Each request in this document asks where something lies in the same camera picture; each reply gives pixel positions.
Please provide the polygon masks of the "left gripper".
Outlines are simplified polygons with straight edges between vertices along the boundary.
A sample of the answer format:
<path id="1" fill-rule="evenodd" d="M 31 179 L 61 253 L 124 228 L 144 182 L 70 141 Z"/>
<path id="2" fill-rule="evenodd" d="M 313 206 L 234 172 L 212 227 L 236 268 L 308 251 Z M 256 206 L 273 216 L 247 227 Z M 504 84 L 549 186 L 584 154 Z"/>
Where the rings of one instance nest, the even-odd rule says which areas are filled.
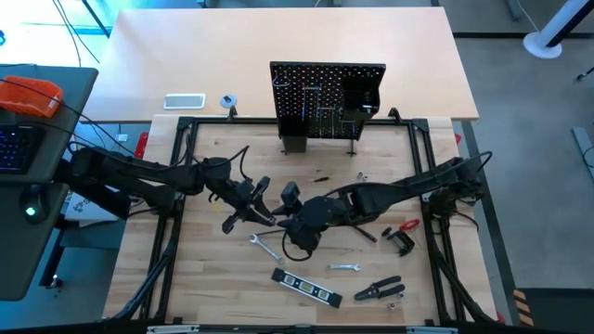
<path id="1" fill-rule="evenodd" d="M 211 181 L 211 191 L 235 211 L 222 223 L 222 231 L 228 235 L 237 222 L 257 223 L 264 226 L 275 226 L 277 220 L 263 203 L 252 204 L 254 185 L 251 178 L 242 181 L 214 179 Z"/>

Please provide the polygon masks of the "large silver combination wrench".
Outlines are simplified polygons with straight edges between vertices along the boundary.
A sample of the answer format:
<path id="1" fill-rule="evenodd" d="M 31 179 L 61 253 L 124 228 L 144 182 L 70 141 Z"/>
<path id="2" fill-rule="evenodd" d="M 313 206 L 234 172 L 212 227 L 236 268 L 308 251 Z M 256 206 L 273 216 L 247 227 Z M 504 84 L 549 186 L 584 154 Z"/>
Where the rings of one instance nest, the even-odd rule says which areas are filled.
<path id="1" fill-rule="evenodd" d="M 275 259 L 278 264 L 284 264 L 284 258 L 279 255 L 278 253 L 274 252 L 271 248 L 269 248 L 257 235 L 250 235 L 250 242 L 252 244 L 258 245 L 264 251 L 266 251 L 271 257 Z"/>

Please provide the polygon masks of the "black silver spirit level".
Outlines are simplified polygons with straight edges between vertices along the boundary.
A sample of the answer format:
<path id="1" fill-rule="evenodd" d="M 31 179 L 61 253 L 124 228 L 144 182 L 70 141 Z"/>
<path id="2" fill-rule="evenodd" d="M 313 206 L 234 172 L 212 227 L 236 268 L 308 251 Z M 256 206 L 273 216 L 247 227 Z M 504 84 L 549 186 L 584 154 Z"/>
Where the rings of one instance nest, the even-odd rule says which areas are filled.
<path id="1" fill-rule="evenodd" d="M 274 269 L 271 279 L 288 289 L 333 308 L 338 309 L 342 303 L 342 295 L 280 268 Z"/>

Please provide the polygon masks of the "tall black box holder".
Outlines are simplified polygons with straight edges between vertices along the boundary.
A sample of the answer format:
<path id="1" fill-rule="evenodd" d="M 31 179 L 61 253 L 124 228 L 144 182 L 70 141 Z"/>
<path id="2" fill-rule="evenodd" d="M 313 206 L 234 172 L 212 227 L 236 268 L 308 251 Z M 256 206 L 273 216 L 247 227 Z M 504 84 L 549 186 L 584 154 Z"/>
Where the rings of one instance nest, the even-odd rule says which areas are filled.
<path id="1" fill-rule="evenodd" d="M 305 153 L 309 121 L 301 116 L 282 117 L 278 120 L 278 135 L 286 153 Z"/>

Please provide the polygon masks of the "black metal pegboard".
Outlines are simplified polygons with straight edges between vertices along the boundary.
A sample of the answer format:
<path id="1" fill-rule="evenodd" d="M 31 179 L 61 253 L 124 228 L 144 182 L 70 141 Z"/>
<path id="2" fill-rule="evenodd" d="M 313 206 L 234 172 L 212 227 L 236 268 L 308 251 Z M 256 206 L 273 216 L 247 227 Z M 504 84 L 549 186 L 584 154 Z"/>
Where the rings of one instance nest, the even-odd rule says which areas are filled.
<path id="1" fill-rule="evenodd" d="M 271 83 L 277 76 L 288 77 L 291 80 L 291 84 L 287 87 L 276 88 L 272 85 L 277 120 L 282 117 L 301 116 L 303 86 L 320 85 L 318 109 L 339 107 L 340 121 L 343 121 L 342 80 L 346 77 L 370 76 L 382 81 L 386 65 L 383 63 L 272 61 L 269 63 L 269 69 Z M 356 141 L 340 138 L 340 121 L 335 122 L 331 128 L 322 128 L 318 124 L 317 113 L 313 113 L 307 121 L 309 121 L 307 140 L 313 138 L 348 140 L 352 143 Z"/>

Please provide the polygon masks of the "silver double prong hook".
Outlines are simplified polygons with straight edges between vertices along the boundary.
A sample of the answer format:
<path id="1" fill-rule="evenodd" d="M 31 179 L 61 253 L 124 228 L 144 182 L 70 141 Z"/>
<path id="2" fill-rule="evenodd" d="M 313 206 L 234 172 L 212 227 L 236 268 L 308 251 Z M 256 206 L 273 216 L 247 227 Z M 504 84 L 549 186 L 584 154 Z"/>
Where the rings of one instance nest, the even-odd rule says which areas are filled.
<path id="1" fill-rule="evenodd" d="M 364 125 L 365 122 L 361 120 L 340 121 L 340 138 L 358 141 Z"/>

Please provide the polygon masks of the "black C-clamp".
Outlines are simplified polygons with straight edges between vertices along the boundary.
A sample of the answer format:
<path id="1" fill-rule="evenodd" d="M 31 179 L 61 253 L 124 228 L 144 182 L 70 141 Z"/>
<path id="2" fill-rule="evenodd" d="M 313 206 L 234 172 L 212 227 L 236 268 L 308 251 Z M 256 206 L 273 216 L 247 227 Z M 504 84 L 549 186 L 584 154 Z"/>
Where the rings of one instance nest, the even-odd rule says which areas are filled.
<path id="1" fill-rule="evenodd" d="M 412 238 L 400 229 L 393 230 L 391 227 L 387 227 L 381 232 L 381 235 L 396 246 L 400 257 L 408 255 L 415 247 Z"/>

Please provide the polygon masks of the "white rectangular tablet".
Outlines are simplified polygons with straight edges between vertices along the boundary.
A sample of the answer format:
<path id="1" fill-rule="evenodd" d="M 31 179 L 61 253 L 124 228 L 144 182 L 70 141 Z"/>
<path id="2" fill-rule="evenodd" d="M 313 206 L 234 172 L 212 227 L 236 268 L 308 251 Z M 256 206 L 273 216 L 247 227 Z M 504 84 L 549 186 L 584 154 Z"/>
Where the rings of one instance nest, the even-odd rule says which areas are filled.
<path id="1" fill-rule="evenodd" d="M 168 94 L 164 97 L 164 109 L 203 109 L 205 94 Z"/>

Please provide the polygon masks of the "silver metal plate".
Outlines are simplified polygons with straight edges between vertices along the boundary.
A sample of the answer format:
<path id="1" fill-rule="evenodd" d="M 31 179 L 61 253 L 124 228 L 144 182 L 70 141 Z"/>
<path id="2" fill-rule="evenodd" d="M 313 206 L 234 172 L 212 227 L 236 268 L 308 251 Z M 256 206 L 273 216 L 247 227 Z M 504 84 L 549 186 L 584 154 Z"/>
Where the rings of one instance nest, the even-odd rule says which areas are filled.
<path id="1" fill-rule="evenodd" d="M 459 334 L 457 328 L 448 327 L 407 327 L 406 334 Z"/>
<path id="2" fill-rule="evenodd" d="M 194 334 L 200 332 L 199 325 L 160 325 L 147 327 L 146 334 Z"/>

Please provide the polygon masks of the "black plastic bin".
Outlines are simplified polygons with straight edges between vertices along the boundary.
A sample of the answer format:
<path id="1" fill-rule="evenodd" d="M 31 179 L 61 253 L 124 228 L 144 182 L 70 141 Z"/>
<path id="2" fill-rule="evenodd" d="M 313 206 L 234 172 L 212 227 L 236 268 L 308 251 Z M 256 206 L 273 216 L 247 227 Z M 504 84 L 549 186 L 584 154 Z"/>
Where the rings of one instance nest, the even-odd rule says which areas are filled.
<path id="1" fill-rule="evenodd" d="M 344 121 L 366 122 L 380 108 L 381 80 L 375 77 L 346 77 L 342 80 Z"/>

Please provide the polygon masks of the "white paper sheet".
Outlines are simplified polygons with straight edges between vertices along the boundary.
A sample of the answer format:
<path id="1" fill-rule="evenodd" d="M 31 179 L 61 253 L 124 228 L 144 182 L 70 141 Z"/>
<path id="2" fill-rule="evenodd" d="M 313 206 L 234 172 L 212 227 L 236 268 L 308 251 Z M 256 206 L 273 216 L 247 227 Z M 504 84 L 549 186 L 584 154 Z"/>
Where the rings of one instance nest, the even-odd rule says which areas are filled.
<path id="1" fill-rule="evenodd" d="M 65 219 L 78 222 L 79 225 L 92 225 L 102 222 L 115 222 L 118 217 L 100 208 L 89 199 L 72 193 L 65 212 Z"/>

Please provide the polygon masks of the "light wooden desk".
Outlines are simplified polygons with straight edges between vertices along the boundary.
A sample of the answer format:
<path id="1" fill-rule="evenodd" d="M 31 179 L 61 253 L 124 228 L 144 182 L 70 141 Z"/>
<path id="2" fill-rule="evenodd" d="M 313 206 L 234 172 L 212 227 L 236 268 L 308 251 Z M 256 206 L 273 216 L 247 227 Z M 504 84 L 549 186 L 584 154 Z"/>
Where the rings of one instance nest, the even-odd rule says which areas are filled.
<path id="1" fill-rule="evenodd" d="M 84 114 L 148 122 L 169 94 L 204 94 L 203 112 L 275 113 L 273 61 L 382 63 L 381 115 L 475 120 L 446 13 L 440 7 L 138 9 L 118 15 Z"/>

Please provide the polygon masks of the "dark grey side desk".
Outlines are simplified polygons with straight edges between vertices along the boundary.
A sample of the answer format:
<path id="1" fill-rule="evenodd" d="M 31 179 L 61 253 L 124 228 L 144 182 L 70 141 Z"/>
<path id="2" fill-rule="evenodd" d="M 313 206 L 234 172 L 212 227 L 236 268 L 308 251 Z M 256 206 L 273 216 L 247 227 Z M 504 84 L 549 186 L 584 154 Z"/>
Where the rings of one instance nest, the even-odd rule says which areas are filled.
<path id="1" fill-rule="evenodd" d="M 58 163 L 98 76 L 93 68 L 0 66 L 0 82 L 8 75 L 50 81 L 63 89 L 63 104 L 51 118 L 35 118 L 0 109 L 0 125 L 38 126 L 44 138 L 26 174 L 0 173 L 0 301 L 23 299 L 45 251 L 69 187 L 53 181 Z M 40 222 L 26 219 L 19 200 L 32 185 L 41 187 L 46 213 Z"/>

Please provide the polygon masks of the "white round-base stand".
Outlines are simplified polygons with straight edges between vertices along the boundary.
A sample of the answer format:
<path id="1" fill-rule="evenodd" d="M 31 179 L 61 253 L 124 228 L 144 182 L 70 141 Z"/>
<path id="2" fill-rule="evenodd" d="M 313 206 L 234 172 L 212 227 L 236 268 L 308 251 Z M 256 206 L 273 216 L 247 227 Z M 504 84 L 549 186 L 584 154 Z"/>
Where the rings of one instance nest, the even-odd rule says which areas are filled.
<path id="1" fill-rule="evenodd" d="M 537 58 L 553 59 L 562 53 L 562 40 L 592 11 L 594 0 L 566 0 L 538 32 L 523 38 L 523 47 Z"/>

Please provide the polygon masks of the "black-handled screwdriver red cap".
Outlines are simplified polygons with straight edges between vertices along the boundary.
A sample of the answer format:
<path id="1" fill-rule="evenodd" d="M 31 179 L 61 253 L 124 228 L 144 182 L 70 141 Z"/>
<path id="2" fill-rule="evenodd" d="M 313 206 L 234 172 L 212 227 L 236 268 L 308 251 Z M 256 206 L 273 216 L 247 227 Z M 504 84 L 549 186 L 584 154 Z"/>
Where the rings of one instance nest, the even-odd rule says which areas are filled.
<path id="1" fill-rule="evenodd" d="M 368 240 L 370 240 L 373 243 L 377 243 L 378 240 L 371 235 L 369 232 L 365 231 L 364 229 L 362 229 L 361 227 L 357 226 L 357 225 L 351 225 L 351 227 L 357 231 L 358 233 L 360 233 L 363 237 L 367 238 Z"/>

